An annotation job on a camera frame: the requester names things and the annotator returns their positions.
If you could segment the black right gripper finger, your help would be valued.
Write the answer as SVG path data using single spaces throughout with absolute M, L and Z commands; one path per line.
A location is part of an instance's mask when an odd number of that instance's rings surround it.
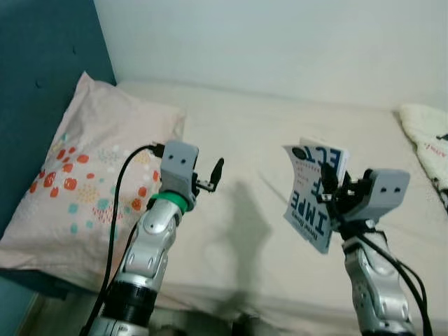
M 332 166 L 332 198 L 338 200 L 346 195 L 345 189 L 350 175 L 345 165 Z

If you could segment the white book blue letters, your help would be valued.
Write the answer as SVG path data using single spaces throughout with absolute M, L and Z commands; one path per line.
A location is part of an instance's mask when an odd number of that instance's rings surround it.
M 333 228 L 326 205 L 318 202 L 318 196 L 324 192 L 322 166 L 333 167 L 340 181 L 350 153 L 346 148 L 304 137 L 298 144 L 284 145 L 283 150 L 294 175 L 284 218 L 318 253 L 327 255 Z

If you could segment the pink dotted pillow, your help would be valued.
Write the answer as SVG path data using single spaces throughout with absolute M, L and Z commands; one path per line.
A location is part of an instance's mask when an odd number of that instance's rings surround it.
M 182 139 L 186 113 L 83 74 L 31 185 L 0 237 L 0 270 L 97 289 L 160 188 L 148 144 Z

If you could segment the bed with beige sheet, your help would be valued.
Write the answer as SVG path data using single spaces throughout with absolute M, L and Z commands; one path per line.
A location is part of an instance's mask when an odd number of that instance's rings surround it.
M 304 137 L 346 148 L 354 176 L 409 172 L 405 201 L 379 226 L 397 259 L 425 281 L 435 333 L 448 332 L 446 212 L 392 112 L 137 81 L 118 88 L 185 112 L 181 140 L 199 148 L 203 176 L 218 158 L 225 161 L 218 191 L 199 195 L 177 228 L 161 307 L 221 318 L 253 314 L 305 336 L 356 333 L 339 238 L 320 255 L 284 218 L 293 171 L 283 146 Z

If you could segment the cream cartoon print blanket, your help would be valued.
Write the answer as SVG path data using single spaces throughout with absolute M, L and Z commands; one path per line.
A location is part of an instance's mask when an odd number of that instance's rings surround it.
M 448 206 L 447 112 L 422 104 L 403 104 L 398 106 L 397 114 L 428 180 Z

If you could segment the robot leg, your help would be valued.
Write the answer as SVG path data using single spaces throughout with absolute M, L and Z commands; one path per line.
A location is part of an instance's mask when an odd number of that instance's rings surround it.
M 279 332 L 258 316 L 240 314 L 231 323 L 230 336 L 279 336 Z

